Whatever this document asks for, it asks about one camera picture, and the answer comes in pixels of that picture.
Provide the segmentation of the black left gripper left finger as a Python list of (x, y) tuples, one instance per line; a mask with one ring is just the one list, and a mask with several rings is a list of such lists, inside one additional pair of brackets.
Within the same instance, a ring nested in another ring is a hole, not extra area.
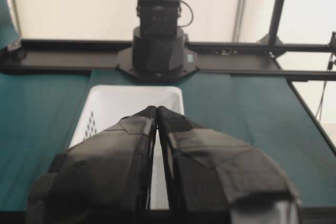
[(58, 153), (29, 193), (27, 223), (139, 223), (150, 203), (155, 106)]

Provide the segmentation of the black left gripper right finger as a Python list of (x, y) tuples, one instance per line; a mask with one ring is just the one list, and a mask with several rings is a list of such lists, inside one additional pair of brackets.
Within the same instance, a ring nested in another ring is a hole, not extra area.
[(164, 106), (157, 124), (178, 223), (301, 223), (300, 197), (261, 149)]

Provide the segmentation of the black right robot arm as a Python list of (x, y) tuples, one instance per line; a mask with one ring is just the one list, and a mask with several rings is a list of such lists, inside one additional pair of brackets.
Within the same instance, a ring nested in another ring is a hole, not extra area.
[(133, 32), (132, 61), (143, 74), (180, 70), (184, 61), (184, 31), (178, 25), (181, 0), (138, 0), (140, 24)]

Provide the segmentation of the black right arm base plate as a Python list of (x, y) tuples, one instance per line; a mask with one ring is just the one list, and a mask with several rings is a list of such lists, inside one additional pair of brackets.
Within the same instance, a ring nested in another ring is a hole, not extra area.
[(117, 69), (137, 80), (150, 83), (175, 83), (200, 70), (197, 53), (184, 49), (184, 59), (181, 67), (170, 72), (141, 72), (133, 64), (131, 47), (118, 52)]

